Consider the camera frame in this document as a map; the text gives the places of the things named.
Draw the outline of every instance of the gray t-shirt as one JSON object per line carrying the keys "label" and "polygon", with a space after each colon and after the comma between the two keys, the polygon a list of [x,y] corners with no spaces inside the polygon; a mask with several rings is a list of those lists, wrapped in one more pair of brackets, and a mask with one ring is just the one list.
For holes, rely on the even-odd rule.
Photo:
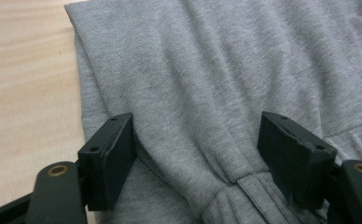
{"label": "gray t-shirt", "polygon": [[144,145],[114,223],[319,223],[257,151],[263,110],[362,160],[362,0],[118,0],[66,6],[86,138],[132,112]]}

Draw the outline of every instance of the black plastic bracket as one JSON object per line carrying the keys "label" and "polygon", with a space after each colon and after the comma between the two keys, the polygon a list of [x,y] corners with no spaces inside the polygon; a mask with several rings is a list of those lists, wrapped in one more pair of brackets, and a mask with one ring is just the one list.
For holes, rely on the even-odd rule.
{"label": "black plastic bracket", "polygon": [[84,207],[77,166],[57,162],[38,173],[26,223],[87,223]]}
{"label": "black plastic bracket", "polygon": [[114,208],[136,157],[134,141],[132,114],[121,114],[109,119],[78,151],[89,210]]}
{"label": "black plastic bracket", "polygon": [[333,146],[290,118],[262,112],[258,150],[289,202],[305,209],[321,208],[321,180],[337,154]]}

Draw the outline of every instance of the wooden surface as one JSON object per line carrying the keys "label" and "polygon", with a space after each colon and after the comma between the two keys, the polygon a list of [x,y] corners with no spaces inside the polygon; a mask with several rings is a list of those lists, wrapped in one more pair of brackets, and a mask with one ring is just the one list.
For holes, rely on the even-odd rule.
{"label": "wooden surface", "polygon": [[0,1],[0,205],[84,144],[70,2]]}

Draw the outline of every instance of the black mechanical arm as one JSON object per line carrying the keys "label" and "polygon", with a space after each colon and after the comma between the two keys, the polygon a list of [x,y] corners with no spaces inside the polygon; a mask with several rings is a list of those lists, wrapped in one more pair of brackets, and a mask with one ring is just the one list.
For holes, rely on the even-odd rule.
{"label": "black mechanical arm", "polygon": [[[0,223],[87,223],[90,211],[113,210],[139,144],[132,114],[109,119],[77,153],[38,173],[31,194],[0,207]],[[337,149],[282,115],[262,112],[258,150],[289,203],[320,209],[329,224],[362,223],[362,161],[335,163]]]}

